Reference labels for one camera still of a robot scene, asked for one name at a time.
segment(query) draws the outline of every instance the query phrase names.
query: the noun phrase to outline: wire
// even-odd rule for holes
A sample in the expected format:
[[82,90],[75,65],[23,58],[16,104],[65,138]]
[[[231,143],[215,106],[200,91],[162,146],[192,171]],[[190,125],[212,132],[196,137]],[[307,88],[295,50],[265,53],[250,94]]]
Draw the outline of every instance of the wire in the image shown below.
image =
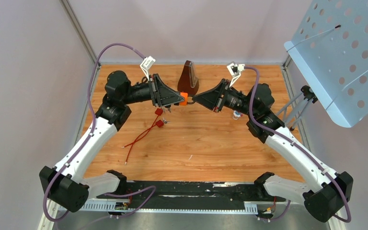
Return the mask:
[[130,152],[132,151],[132,148],[133,148],[133,145],[136,143],[136,142],[138,142],[138,141],[140,141],[140,140],[142,140],[149,132],[150,132],[150,130],[153,128],[153,127],[155,127],[156,126],[156,120],[157,120],[157,118],[159,118],[159,115],[157,115],[157,117],[156,117],[156,119],[154,119],[154,121],[153,121],[153,124],[151,125],[151,127],[150,128],[148,128],[148,129],[146,129],[145,131],[143,131],[141,134],[139,134],[139,136],[132,142],[132,143],[130,143],[130,144],[127,144],[127,145],[125,145],[125,146],[123,146],[122,148],[125,148],[125,147],[127,147],[127,146],[129,146],[130,145],[130,148],[129,148],[129,152],[127,152],[127,156],[126,156],[126,160],[125,160],[125,165],[127,164],[127,159],[129,158],[129,155],[130,155]]
[[[91,128],[91,134],[93,133],[93,131],[95,130],[95,127],[96,127],[96,118],[95,118],[95,112],[94,112],[94,109],[92,107],[92,104],[91,104],[91,87],[92,87],[92,82],[94,80],[94,76],[95,76],[95,73],[96,73],[96,70],[97,68],[99,67],[99,59],[101,58],[102,54],[107,50],[109,49],[110,47],[113,47],[113,46],[123,46],[123,47],[126,47],[126,48],[129,48],[131,50],[133,50],[137,55],[139,55],[142,59],[146,58],[142,53],[140,53],[139,51],[137,51],[135,48],[129,46],[129,45],[126,45],[126,44],[123,44],[123,43],[112,43],[110,45],[107,45],[98,55],[96,61],[95,61],[95,64],[94,64],[94,68],[92,70],[92,73],[91,73],[91,77],[90,77],[90,83],[88,84],[88,89],[87,89],[87,100],[88,100],[88,107],[90,109],[90,112],[91,112],[91,115],[92,115],[92,128]],[[87,142],[90,140],[91,138],[91,135],[87,135],[86,139],[83,141],[83,143],[80,145],[80,147],[75,151],[75,153],[73,153],[71,155],[71,157],[68,159],[67,163],[70,164],[72,162],[72,160],[79,154],[79,152],[81,152],[82,148],[84,148],[84,146],[87,144]],[[53,186],[54,182],[56,181],[56,179],[60,176],[60,174],[65,170],[66,168],[66,165],[64,164],[60,169],[59,171],[54,175],[54,177],[51,179],[51,181],[48,183],[48,186],[46,188],[46,191],[45,191],[45,194],[44,194],[44,198],[43,198],[43,212],[46,216],[46,218],[52,222],[56,222],[56,221],[60,221],[62,220],[67,214],[68,214],[68,210],[66,211],[66,213],[64,213],[63,216],[59,217],[59,218],[52,218],[50,216],[50,214],[48,213],[48,210],[47,210],[47,199],[48,199],[48,194],[50,192],[50,189],[51,187]]]
[[[302,151],[321,171],[324,171],[325,169],[322,167],[322,165],[320,165],[302,146],[300,146],[299,144],[295,143],[293,140],[291,140],[290,138],[288,138],[286,135],[282,134],[282,133],[279,133],[271,128],[268,128],[260,123],[258,123],[256,121],[256,119],[253,117],[253,101],[254,101],[254,96],[256,95],[256,89],[257,89],[257,85],[259,83],[259,79],[260,79],[260,73],[259,73],[259,70],[256,69],[255,67],[252,67],[252,66],[245,66],[245,69],[251,69],[251,70],[254,70],[256,72],[256,81],[254,82],[254,86],[252,88],[252,94],[250,96],[250,102],[249,102],[249,117],[250,119],[253,121],[253,123],[255,123],[257,126],[259,126],[260,128],[262,129],[265,129],[269,132],[272,132],[276,135],[279,135],[281,136],[282,138],[286,139],[288,142],[290,143],[294,143],[293,145],[299,149],[300,151]],[[344,206],[345,206],[345,209],[346,209],[346,215],[347,215],[347,218],[346,219],[343,219],[337,215],[333,215],[335,218],[339,219],[340,221],[343,221],[345,223],[349,223],[351,220],[352,220],[352,216],[351,216],[351,213],[350,213],[350,209],[349,209],[349,205],[348,205],[348,201],[346,200],[346,197],[341,189],[341,187],[338,185],[338,183],[331,177],[331,175],[327,172],[325,172],[325,175],[328,177],[328,179],[335,185],[336,189],[338,190],[339,192],[339,195],[341,196],[342,198],[342,201],[344,203]]]
[[133,144],[135,144],[136,142],[138,142],[138,141],[140,141],[140,140],[142,140],[146,135],[147,135],[147,133],[144,135],[144,136],[142,136],[142,137],[140,137],[143,133],[145,133],[146,131],[148,131],[148,132],[150,132],[150,130],[149,129],[151,129],[153,126],[154,126],[154,124],[156,123],[156,120],[157,120],[157,118],[159,118],[159,116],[160,115],[157,115],[157,117],[156,117],[156,119],[154,119],[154,121],[153,121],[153,124],[151,125],[151,127],[150,128],[148,128],[148,129],[146,129],[145,131],[143,131],[141,134],[139,134],[139,136],[133,141],[133,142],[131,142],[131,143],[129,143],[129,144],[127,144],[127,145],[125,145],[125,146],[123,146],[122,148],[126,148],[126,147],[128,147],[129,145],[133,145]]
[[144,191],[146,191],[146,190],[149,190],[149,189],[153,189],[152,190],[152,192],[150,193],[150,195],[146,198],[146,200],[145,201],[143,201],[143,203],[141,204],[141,205],[139,205],[137,208],[135,208],[133,211],[131,211],[131,212],[129,212],[128,214],[124,214],[124,215],[120,215],[120,216],[118,216],[118,215],[107,215],[107,216],[104,216],[104,217],[100,217],[100,218],[98,218],[98,219],[95,219],[95,220],[93,220],[92,222],[90,222],[90,223],[88,223],[88,224],[86,224],[86,225],[84,225],[84,226],[82,226],[81,228],[79,228],[79,229],[77,229],[77,230],[82,230],[82,229],[84,229],[84,228],[86,228],[86,227],[88,227],[89,225],[91,225],[91,224],[93,224],[93,223],[96,223],[96,222],[98,222],[98,221],[100,221],[100,220],[103,220],[103,219],[107,219],[107,218],[115,218],[116,217],[116,219],[119,219],[119,218],[124,218],[124,217],[128,217],[128,216],[130,216],[130,215],[132,215],[133,213],[135,213],[135,212],[137,212],[139,209],[141,209],[144,205],[145,205],[145,203],[150,199],[150,197],[154,194],[154,192],[156,191],[156,186],[154,186],[154,185],[151,185],[151,186],[149,186],[149,187],[146,187],[146,188],[144,188],[144,189],[142,189],[142,190],[139,190],[139,191],[137,191],[137,192],[134,192],[134,193],[129,193],[129,194],[125,194],[125,195],[114,195],[114,194],[110,194],[110,193],[106,193],[106,194],[104,194],[104,195],[107,195],[107,196],[112,196],[112,197],[117,197],[117,198],[121,198],[121,197],[132,197],[132,196],[134,196],[134,195],[137,195],[137,194],[139,194],[139,193],[143,193]]
[[150,193],[150,195],[145,199],[145,201],[143,201],[142,204],[140,204],[137,208],[135,208],[135,210],[133,210],[133,211],[131,211],[131,212],[125,214],[125,215],[117,216],[117,218],[123,218],[123,217],[128,217],[128,216],[132,215],[133,213],[137,212],[139,209],[141,209],[145,205],[145,203],[150,199],[150,197],[154,194],[154,192],[156,191],[156,186],[151,185],[151,186],[146,187],[146,188],[144,188],[142,190],[139,190],[137,192],[130,193],[130,194],[125,194],[125,195],[114,195],[114,194],[111,194],[111,193],[105,193],[105,195],[111,196],[111,197],[116,197],[116,198],[121,198],[121,197],[127,197],[127,196],[134,196],[134,195],[137,195],[139,193],[143,193],[144,191],[149,190],[151,188],[153,190]]

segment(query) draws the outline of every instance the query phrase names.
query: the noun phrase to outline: black mounting bracket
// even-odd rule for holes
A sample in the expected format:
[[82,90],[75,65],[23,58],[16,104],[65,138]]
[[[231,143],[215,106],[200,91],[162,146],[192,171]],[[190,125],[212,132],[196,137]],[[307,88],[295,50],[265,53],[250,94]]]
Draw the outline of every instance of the black mounting bracket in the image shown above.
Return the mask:
[[308,99],[311,100],[312,99],[312,103],[314,104],[315,102],[317,102],[318,98],[317,96],[314,94],[314,92],[312,91],[311,87],[308,85],[304,85],[301,88],[301,92],[302,95],[304,95],[304,99]]

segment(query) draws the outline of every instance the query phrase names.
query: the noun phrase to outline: light blue metal panel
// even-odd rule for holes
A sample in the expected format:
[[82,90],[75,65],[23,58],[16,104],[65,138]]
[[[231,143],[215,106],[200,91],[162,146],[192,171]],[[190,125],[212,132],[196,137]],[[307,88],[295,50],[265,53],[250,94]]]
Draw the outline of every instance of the light blue metal panel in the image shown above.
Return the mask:
[[368,0],[313,1],[284,47],[292,48],[290,56],[336,124],[352,127],[368,114]]

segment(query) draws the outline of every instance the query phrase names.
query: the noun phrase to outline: red wire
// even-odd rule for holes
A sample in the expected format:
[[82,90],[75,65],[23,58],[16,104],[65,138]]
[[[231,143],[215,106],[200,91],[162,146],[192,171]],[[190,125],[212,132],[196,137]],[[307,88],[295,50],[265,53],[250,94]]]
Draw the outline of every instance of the red wire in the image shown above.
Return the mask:
[[155,125],[155,123],[156,123],[156,121],[157,121],[157,118],[159,118],[159,115],[157,115],[157,117],[156,117],[156,119],[154,119],[154,121],[153,121],[153,124],[151,125],[151,127],[150,128],[148,128],[148,129],[146,129],[145,131],[143,131],[141,134],[139,134],[139,136],[132,142],[132,143],[130,143],[130,144],[128,144],[128,145],[125,145],[124,147],[126,147],[126,146],[129,146],[129,145],[131,145],[130,146],[130,149],[129,149],[129,152],[127,153],[127,156],[126,156],[126,160],[125,160],[125,165],[127,164],[127,159],[129,158],[129,155],[130,155],[130,152],[132,151],[132,148],[133,148],[133,145],[136,143],[136,142],[138,142],[138,141],[140,141],[141,139],[143,139],[149,132],[150,132],[150,130],[153,128],[153,127],[155,127],[156,125]]
[[274,208],[274,211],[276,210],[276,197],[274,197],[273,206],[271,206],[270,209],[272,208]]
[[142,139],[147,135],[147,133],[146,133],[144,136],[142,136],[141,138],[139,138],[139,137],[140,137],[143,133],[145,133],[146,131],[147,131],[148,133],[150,132],[150,129],[154,127],[154,124],[156,123],[157,118],[159,118],[159,116],[158,116],[158,115],[157,115],[156,119],[154,119],[153,124],[151,125],[151,127],[150,127],[150,128],[146,129],[146,130],[145,130],[145,131],[143,131],[141,134],[139,134],[139,136],[138,136],[138,137],[137,137],[137,138],[136,138],[132,143],[127,144],[127,145],[123,146],[122,148],[126,148],[126,147],[128,147],[129,145],[133,145],[133,144],[135,144],[136,142],[138,142],[138,141],[142,140]]

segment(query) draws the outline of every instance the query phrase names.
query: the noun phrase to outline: wooden tabletop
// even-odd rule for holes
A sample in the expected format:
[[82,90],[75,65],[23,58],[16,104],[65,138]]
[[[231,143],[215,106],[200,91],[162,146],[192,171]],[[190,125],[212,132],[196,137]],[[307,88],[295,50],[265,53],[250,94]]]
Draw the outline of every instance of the wooden tabletop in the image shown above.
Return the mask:
[[[207,91],[222,78],[230,79],[226,66],[196,65],[199,77],[198,93]],[[272,91],[278,111],[289,97],[279,66],[255,66],[260,70],[260,83],[267,83]],[[124,71],[132,84],[141,81],[143,72],[138,65],[104,65],[92,98],[98,109],[105,95],[107,76]],[[158,73],[162,81],[177,89],[183,65],[154,65],[151,73]],[[252,70],[242,73],[234,88],[247,93],[255,81]],[[277,152],[253,137],[246,126],[247,117],[232,119],[232,110],[224,107],[214,113],[199,104],[172,106],[171,113],[162,115],[170,123],[155,127],[136,143],[125,166],[129,148],[121,147],[132,142],[151,126],[156,118],[156,108],[151,102],[130,104],[132,114],[121,130],[112,137],[89,166],[85,177],[104,174],[113,169],[123,173],[128,180],[169,181],[225,181],[253,182],[265,172],[303,181],[302,177]],[[84,131],[91,124],[87,116]]]

